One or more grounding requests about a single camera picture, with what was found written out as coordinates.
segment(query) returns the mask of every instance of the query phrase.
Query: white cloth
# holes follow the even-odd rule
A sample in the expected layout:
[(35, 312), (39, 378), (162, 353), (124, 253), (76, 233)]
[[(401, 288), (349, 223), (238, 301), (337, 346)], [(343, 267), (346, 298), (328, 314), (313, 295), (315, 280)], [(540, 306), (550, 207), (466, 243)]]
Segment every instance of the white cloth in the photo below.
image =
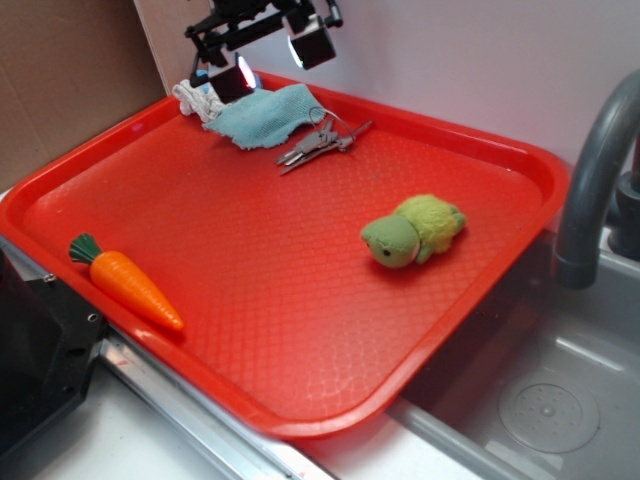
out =
[(193, 88), (189, 84), (189, 80), (182, 80), (178, 85), (174, 85), (171, 93), (180, 100), (180, 111), (183, 115), (189, 116), (197, 113), (203, 123), (218, 118), (220, 112), (225, 108), (225, 104), (220, 101), (213, 88), (209, 88), (205, 92), (200, 87)]

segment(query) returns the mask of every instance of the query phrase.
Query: sink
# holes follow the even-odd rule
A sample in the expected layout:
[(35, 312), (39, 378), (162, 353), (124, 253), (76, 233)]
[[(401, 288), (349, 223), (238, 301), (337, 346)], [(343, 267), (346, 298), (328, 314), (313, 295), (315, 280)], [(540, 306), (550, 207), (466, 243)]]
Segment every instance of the sink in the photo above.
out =
[(565, 289), (550, 279), (553, 239), (529, 247), (403, 401), (500, 478), (638, 478), (640, 264), (603, 251), (596, 283)]

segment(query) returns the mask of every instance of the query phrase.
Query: metal key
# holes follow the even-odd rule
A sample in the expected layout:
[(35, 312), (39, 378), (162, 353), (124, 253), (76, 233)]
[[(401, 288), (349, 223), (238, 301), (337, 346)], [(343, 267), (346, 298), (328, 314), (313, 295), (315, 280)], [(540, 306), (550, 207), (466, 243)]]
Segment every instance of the metal key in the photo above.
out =
[(291, 165), (313, 150), (322, 148), (336, 140), (338, 134), (332, 132), (333, 118), (327, 120), (321, 130), (315, 130), (299, 141), (295, 148), (276, 160), (276, 165)]
[(288, 165), (286, 168), (284, 168), (280, 172), (280, 175), (286, 175), (294, 168), (300, 167), (305, 163), (309, 163), (311, 160), (319, 157), (323, 153), (330, 152), (331, 150), (335, 150), (336, 148), (341, 152), (346, 151), (347, 148), (351, 144), (353, 144), (353, 142), (355, 142), (356, 137), (360, 133), (362, 133), (364, 130), (371, 127), (372, 124), (373, 124), (373, 121), (369, 120), (368, 122), (363, 123), (358, 128), (353, 130), (350, 135), (345, 135), (344, 137), (336, 138), (333, 142), (325, 145), (324, 147), (317, 148), (316, 150), (310, 152), (309, 154), (300, 157), (295, 163), (292, 163)]

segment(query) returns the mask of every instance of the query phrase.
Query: green carrot top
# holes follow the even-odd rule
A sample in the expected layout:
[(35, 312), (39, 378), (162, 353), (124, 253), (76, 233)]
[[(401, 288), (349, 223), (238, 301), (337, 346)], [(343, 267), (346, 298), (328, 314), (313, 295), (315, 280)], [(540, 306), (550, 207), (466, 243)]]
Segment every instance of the green carrot top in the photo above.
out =
[(82, 262), (91, 265), (95, 258), (102, 253), (92, 235), (81, 233), (71, 242), (69, 256), (74, 262)]

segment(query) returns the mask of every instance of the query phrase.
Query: stuffed turtle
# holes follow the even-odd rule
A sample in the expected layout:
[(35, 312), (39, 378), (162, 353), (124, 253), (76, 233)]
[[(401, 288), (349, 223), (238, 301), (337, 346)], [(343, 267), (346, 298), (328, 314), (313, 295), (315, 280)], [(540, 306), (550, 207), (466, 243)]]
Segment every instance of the stuffed turtle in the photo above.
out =
[(378, 262), (401, 268), (414, 260), (423, 264), (433, 253), (446, 252), (466, 223), (455, 205), (434, 195), (418, 195), (404, 201), (393, 215), (371, 222), (360, 236)]

